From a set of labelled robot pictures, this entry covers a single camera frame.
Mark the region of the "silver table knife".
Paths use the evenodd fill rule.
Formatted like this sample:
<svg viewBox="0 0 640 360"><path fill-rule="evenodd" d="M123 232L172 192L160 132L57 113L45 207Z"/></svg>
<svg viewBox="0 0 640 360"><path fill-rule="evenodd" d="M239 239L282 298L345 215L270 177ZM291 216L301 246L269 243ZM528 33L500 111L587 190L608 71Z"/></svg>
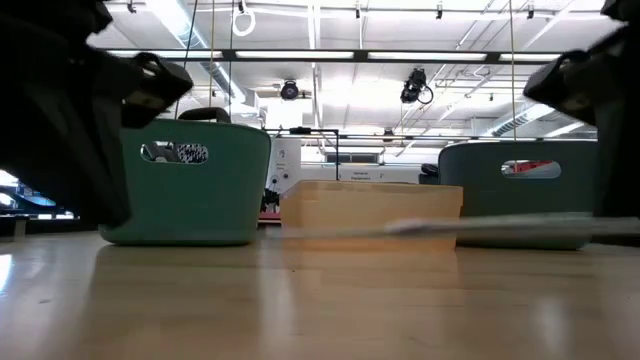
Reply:
<svg viewBox="0 0 640 360"><path fill-rule="evenodd" d="M640 235L636 217L593 217L585 213L547 213L484 216L459 219L404 219L381 226L282 229L282 239L339 239L461 236L463 238L582 237L590 235Z"/></svg>

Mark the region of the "teal green plastic bin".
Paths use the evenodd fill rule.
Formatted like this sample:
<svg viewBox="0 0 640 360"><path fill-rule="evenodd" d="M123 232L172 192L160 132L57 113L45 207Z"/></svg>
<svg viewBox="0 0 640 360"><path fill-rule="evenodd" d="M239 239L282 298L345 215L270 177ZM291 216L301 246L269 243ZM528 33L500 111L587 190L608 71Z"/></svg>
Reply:
<svg viewBox="0 0 640 360"><path fill-rule="evenodd" d="M245 245L256 237L271 138L242 124L157 119L120 132L131 207L128 221L102 225L117 245ZM201 145L199 164L152 161L143 148L157 142Z"/></svg>

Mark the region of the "thin ceiling rail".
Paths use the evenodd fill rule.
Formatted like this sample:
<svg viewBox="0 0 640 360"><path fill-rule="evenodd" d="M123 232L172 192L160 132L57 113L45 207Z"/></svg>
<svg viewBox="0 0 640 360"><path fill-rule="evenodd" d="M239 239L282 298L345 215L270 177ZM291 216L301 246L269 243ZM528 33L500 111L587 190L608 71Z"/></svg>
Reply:
<svg viewBox="0 0 640 360"><path fill-rule="evenodd" d="M107 9L111 12L128 12L128 5L125 2L108 3ZM306 5L275 5L267 4L265 6L249 5L248 10L254 13L273 14L282 16L297 16L305 15L308 13L308 7ZM221 6L214 7L213 5L199 5L196 7L197 12L237 12L238 6ZM379 15L379 14L392 14L392 13L409 13L409 14L432 14L436 15L437 8L426 9L401 9L401 8L364 8L360 9L361 15ZM442 9L444 15L454 14L455 16L506 16L507 10L473 10L473 9ZM331 16L343 16L354 15L356 13L355 7L321 7L321 15ZM535 16L550 17L560 13L559 10L549 9L533 9Z"/></svg>

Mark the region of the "black aluminium rig frame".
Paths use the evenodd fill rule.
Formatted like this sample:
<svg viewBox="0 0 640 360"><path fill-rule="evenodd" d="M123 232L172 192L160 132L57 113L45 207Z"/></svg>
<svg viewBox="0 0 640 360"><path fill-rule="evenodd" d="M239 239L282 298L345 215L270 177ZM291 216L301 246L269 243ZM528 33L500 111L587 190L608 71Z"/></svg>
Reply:
<svg viewBox="0 0 640 360"><path fill-rule="evenodd" d="M436 63L491 64L513 62L536 65L552 61L559 53L540 52L470 52L470 51L383 51L383 50L178 50L143 49L171 61L200 62L345 62L345 63Z"/></svg>

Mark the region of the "distant black frame bar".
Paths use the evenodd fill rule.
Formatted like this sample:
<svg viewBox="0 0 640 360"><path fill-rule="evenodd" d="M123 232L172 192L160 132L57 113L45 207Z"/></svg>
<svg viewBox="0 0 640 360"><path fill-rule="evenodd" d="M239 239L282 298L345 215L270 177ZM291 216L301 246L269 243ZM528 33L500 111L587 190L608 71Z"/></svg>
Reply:
<svg viewBox="0 0 640 360"><path fill-rule="evenodd" d="M328 140L328 141L382 141L382 142L543 142L543 141L589 141L595 142L595 138L553 138L553 137L478 137L478 136L418 136L418 135L348 135L335 133L311 133L311 134L290 134L273 133L270 136L275 138L305 139L305 140Z"/></svg>

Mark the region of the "white cabinet machine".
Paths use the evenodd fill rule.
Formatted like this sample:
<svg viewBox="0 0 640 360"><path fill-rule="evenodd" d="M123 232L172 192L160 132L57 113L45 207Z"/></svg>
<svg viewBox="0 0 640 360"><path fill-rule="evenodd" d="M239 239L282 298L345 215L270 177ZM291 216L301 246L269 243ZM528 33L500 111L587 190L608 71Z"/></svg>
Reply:
<svg viewBox="0 0 640 360"><path fill-rule="evenodd" d="M301 141L299 139L273 139L266 187L282 194L299 181L300 175Z"/></svg>

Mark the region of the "white counter panel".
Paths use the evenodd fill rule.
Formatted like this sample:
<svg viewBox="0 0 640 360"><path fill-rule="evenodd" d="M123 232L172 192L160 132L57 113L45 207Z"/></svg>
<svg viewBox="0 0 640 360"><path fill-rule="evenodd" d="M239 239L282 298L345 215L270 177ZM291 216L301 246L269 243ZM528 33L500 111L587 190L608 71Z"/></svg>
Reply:
<svg viewBox="0 0 640 360"><path fill-rule="evenodd" d="M419 167L303 165L300 179L418 184L420 174Z"/></svg>

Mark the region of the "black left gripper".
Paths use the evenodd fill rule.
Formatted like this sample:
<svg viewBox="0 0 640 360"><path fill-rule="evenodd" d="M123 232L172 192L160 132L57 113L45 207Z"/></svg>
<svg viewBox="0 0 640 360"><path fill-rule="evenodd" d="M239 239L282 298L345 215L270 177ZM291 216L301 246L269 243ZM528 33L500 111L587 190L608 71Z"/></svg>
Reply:
<svg viewBox="0 0 640 360"><path fill-rule="evenodd" d="M0 169L103 225L131 218L122 143L109 129L61 132L67 120L133 125L133 63L89 44L110 14L0 14Z"/></svg>

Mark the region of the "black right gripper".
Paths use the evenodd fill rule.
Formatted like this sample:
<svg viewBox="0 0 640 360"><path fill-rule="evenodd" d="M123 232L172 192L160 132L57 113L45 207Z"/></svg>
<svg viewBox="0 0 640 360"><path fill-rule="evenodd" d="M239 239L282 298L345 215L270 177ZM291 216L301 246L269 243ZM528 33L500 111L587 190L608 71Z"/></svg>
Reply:
<svg viewBox="0 0 640 360"><path fill-rule="evenodd" d="M604 62L604 99L594 110L598 124L598 217L640 218L640 24L626 24L600 38L594 53Z"/></svg>

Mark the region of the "dark blue-grey plastic bin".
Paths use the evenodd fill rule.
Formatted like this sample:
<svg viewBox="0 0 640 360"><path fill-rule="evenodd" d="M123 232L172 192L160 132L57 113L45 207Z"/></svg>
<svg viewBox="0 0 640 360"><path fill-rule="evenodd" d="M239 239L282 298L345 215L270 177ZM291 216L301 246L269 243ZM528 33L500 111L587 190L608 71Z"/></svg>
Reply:
<svg viewBox="0 0 640 360"><path fill-rule="evenodd" d="M592 141L460 143L441 150L438 180L463 188L463 218L590 215L597 150Z"/></svg>

